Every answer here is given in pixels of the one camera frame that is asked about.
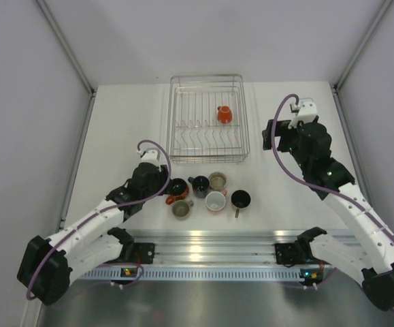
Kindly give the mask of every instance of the white table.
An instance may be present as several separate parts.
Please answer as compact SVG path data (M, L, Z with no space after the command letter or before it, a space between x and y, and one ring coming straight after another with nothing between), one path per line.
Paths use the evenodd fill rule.
M208 176L221 170L229 177L228 192L245 189L251 195L250 207L235 219L227 195L222 214L211 215L204 200L192 192L195 205L186 221L175 220L166 196L146 203L123 227L130 230L304 230L314 226L345 229L342 220L308 188L292 181L278 167L271 151L262 150L261 131L273 118L278 104L289 93L311 97L318 107L320 122L333 138L333 156L351 173L354 169L327 82L244 83L250 131L250 154L242 163L173 164L172 176L187 179ZM141 139L162 146L167 139L169 85L111 85L98 88L82 158L78 168L66 225L92 210L110 190L131 177L139 163L135 153ZM286 106L280 119L291 119ZM286 166L297 176L300 170L289 154L281 154Z

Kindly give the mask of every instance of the red mug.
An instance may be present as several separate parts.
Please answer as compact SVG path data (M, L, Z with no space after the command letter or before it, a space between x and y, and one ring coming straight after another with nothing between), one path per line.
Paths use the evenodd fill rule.
M218 107L218 115L216 118L222 123L222 124L228 124L233 120L233 113L230 110L230 107L228 106L219 106Z
M185 199L189 194L189 186L184 179L171 179L168 185L169 197L166 199L166 204L173 204L175 201Z

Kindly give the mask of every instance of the cable connector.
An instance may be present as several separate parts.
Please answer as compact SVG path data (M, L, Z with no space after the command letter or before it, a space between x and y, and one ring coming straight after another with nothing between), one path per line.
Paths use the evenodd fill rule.
M295 102L290 106L291 106L291 112L293 114L297 114L299 112L299 109L301 109L301 106L299 104L296 104Z
M158 149L147 149L142 154L140 152L138 151L139 155L141 155L142 162L149 162L156 166L159 164L161 154Z

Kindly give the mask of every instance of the dark blue mug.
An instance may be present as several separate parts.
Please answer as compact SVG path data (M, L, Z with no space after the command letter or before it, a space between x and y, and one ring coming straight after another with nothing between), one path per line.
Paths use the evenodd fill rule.
M207 177L189 177L188 182L192 184L192 190L197 198L204 199L209 193L210 181Z

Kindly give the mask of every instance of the metal dish rack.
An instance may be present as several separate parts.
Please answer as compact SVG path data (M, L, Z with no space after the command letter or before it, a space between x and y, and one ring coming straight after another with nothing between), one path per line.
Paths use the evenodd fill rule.
M217 120L219 106L230 107L230 123ZM235 163L248 156L250 140L240 75L171 78L167 152L179 164Z

